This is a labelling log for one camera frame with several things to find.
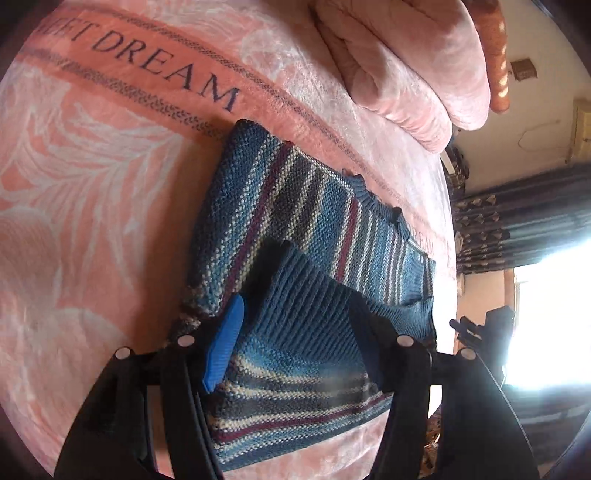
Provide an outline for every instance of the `black object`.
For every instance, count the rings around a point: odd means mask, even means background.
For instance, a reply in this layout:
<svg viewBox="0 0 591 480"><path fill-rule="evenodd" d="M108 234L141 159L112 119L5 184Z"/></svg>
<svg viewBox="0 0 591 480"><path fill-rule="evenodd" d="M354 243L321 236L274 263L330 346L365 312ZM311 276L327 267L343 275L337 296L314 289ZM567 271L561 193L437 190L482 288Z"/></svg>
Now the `black object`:
<svg viewBox="0 0 591 480"><path fill-rule="evenodd" d="M431 354L353 295L351 325L370 377L392 409L366 480L415 480L429 388L443 386L442 434L432 480L537 480L530 446L478 354ZM166 441L177 480L223 480L203 415L206 354L219 322L158 352L119 349L82 405L57 463L56 480L164 480L152 449L147 386L160 385Z"/></svg>
<svg viewBox="0 0 591 480"><path fill-rule="evenodd" d="M458 332L458 340L477 351L499 385L503 384L509 345L515 326L515 313L505 306L486 313L484 325L476 325L467 317L450 320L449 325Z"/></svg>

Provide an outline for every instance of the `window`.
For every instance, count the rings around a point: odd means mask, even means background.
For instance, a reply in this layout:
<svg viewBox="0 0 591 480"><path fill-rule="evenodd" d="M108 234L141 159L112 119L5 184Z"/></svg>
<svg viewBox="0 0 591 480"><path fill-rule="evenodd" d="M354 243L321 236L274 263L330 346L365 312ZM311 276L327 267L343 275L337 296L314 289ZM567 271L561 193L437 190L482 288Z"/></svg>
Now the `window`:
<svg viewBox="0 0 591 480"><path fill-rule="evenodd" d="M517 326L506 383L591 382L591 241L515 269Z"/></svg>

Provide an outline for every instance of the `knitted sweater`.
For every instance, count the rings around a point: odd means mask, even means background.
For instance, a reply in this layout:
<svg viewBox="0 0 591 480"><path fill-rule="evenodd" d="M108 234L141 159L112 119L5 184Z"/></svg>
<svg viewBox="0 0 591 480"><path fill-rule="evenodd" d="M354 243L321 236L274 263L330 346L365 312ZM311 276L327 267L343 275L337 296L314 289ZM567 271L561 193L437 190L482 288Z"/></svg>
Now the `knitted sweater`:
<svg viewBox="0 0 591 480"><path fill-rule="evenodd" d="M330 438L386 411L349 325L361 292L399 333L434 346L434 262L399 208L239 121L191 243L186 306L217 316L240 292L246 316L224 380L206 400L223 470Z"/></svg>

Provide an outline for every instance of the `maroon stripe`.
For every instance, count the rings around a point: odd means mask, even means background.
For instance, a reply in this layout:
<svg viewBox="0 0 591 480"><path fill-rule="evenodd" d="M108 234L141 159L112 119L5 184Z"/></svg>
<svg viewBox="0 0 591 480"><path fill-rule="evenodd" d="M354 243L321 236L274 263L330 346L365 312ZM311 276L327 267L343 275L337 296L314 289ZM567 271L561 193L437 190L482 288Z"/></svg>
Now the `maroon stripe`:
<svg viewBox="0 0 591 480"><path fill-rule="evenodd" d="M291 419L291 420L283 420L283 421L266 421L265 423L259 423L255 425L251 425L246 427L245 429L238 430L237 432L224 432L223 430L214 430L212 431L212 439L216 443L229 443L237 440L245 435L249 435L255 432L263 432L265 430L273 430L273 429L281 429L285 427L293 427L298 425L317 425L319 423L326 423L328 421L338 419L340 417L346 417L348 415L352 415L355 413L360 413L364 410L367 410L374 405L377 405L381 401L384 401L386 398L385 395L380 395L377 398L374 398L371 402L369 402L366 406L359 407L354 406L348 408L347 410L343 410L340 412L331 413L328 415L319 415L318 417L313 418L306 418L306 419Z"/></svg>
<svg viewBox="0 0 591 480"><path fill-rule="evenodd" d="M351 208L349 209L349 223L347 224L347 231L345 233L345 240L343 241L343 248L340 251L339 264L337 265L335 280L338 282L343 281L345 276L345 267L347 265L347 255L351 244L353 243L353 236L355 234L355 223L357 222L357 200L351 201Z"/></svg>
<svg viewBox="0 0 591 480"><path fill-rule="evenodd" d="M267 207L267 200L269 199L269 196L271 195L273 188L275 188L277 184L277 177L281 169L285 166L285 163L287 162L287 157L292 147L293 144L291 142L283 142L277 154L277 158L271 165L269 175L267 175L267 178L265 179L265 183L262 187L258 204L252 216L251 224L248 227L248 231L246 232L246 237L241 247L239 248L238 253L232 261L232 266L230 268L228 278L226 279L226 288L224 290L222 298L222 309L224 308L224 305L234 292L234 288L236 286L236 279L238 278L240 270L244 265L246 255L251 249L251 246L259 233L261 221L265 213L265 208Z"/></svg>

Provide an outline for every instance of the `bedspread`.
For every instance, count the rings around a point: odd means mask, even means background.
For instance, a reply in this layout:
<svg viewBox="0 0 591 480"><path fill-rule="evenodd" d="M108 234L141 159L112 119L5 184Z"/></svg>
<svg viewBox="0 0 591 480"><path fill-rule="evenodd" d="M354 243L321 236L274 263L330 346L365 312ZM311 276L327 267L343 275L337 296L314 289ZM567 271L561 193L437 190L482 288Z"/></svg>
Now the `bedspread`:
<svg viewBox="0 0 591 480"><path fill-rule="evenodd" d="M239 118L402 207L437 263L433 317L451 352L440 159L353 103L306 1L65 2L13 62L0 105L0 403L48 471L112 352L163 344ZM385 420L226 477L363 478Z"/></svg>

